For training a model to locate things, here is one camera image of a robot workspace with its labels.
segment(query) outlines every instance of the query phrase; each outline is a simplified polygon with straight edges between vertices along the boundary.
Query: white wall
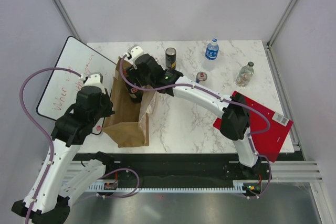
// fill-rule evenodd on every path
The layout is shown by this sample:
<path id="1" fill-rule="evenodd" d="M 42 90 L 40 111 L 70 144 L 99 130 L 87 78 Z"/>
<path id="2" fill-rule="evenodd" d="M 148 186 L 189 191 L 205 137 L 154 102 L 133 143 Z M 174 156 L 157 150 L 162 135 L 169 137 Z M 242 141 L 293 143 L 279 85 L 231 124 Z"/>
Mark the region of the white wall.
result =
<path id="1" fill-rule="evenodd" d="M 69 35 L 52 0 L 0 0 L 0 223 L 23 223 L 10 209 L 31 189 L 48 146 L 20 107 L 20 86 L 36 70 L 55 65 Z M 36 77 L 25 91 L 35 115 L 49 75 Z M 51 132 L 53 122 L 39 121 Z"/>
<path id="2" fill-rule="evenodd" d="M 85 42 L 268 40 L 290 0 L 61 0 Z"/>
<path id="3" fill-rule="evenodd" d="M 336 209 L 336 0 L 299 0 L 274 44 L 309 159 L 317 160 Z"/>

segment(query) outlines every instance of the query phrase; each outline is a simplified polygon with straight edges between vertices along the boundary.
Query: brown paper bag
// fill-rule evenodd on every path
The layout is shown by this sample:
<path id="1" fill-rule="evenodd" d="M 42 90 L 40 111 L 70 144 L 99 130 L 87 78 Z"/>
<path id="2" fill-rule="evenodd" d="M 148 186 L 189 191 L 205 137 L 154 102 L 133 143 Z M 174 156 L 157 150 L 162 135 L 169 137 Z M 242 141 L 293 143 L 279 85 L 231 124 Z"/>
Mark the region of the brown paper bag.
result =
<path id="1" fill-rule="evenodd" d="M 125 82 L 119 74 L 120 60 L 115 68 L 111 101 L 114 115 L 105 119 L 103 132 L 122 147 L 149 146 L 149 117 L 157 102 L 156 92 L 144 91 L 141 103 L 133 103 Z M 123 62 L 123 68 L 131 64 Z"/>

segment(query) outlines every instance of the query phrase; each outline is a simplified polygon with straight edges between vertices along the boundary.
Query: metal floor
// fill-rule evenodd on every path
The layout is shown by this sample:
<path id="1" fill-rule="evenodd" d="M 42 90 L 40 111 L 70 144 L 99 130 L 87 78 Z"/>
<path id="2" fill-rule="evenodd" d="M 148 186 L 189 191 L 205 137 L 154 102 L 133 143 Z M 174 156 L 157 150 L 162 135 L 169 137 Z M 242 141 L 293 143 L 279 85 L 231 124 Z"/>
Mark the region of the metal floor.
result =
<path id="1" fill-rule="evenodd" d="M 253 200 L 229 194 L 178 193 L 141 193 L 106 200 L 94 197 L 75 205 L 66 221 L 92 223 L 320 224 L 321 220 L 309 184 L 271 184 L 261 199 Z"/>

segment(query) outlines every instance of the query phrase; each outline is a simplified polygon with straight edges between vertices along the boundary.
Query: barcode label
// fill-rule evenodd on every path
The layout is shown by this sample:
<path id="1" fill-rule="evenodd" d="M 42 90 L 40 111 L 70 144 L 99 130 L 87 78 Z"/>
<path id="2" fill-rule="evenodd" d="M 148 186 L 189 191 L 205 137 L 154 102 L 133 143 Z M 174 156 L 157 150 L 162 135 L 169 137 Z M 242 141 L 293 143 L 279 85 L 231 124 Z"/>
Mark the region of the barcode label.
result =
<path id="1" fill-rule="evenodd" d="M 288 118 L 285 118 L 283 115 L 280 115 L 279 113 L 275 112 L 274 116 L 272 117 L 272 119 L 280 124 L 282 124 L 283 126 L 287 126 L 287 123 L 289 122 Z"/>

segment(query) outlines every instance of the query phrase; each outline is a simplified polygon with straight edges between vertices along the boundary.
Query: whiteboard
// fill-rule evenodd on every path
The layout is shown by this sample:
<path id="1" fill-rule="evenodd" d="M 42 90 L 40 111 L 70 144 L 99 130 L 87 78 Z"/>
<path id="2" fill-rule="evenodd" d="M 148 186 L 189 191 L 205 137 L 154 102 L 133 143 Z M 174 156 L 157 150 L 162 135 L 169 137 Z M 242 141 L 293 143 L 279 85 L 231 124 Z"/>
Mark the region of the whiteboard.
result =
<path id="1" fill-rule="evenodd" d="M 103 75 L 103 85 L 111 95 L 115 63 L 76 38 L 67 38 L 55 67 L 72 69 L 85 76 L 100 72 Z M 60 70 L 53 71 L 36 108 L 37 114 L 57 120 L 76 102 L 77 92 L 82 86 L 83 82 L 77 75 Z M 103 123 L 104 119 L 98 121 L 93 134 L 101 132 Z"/>

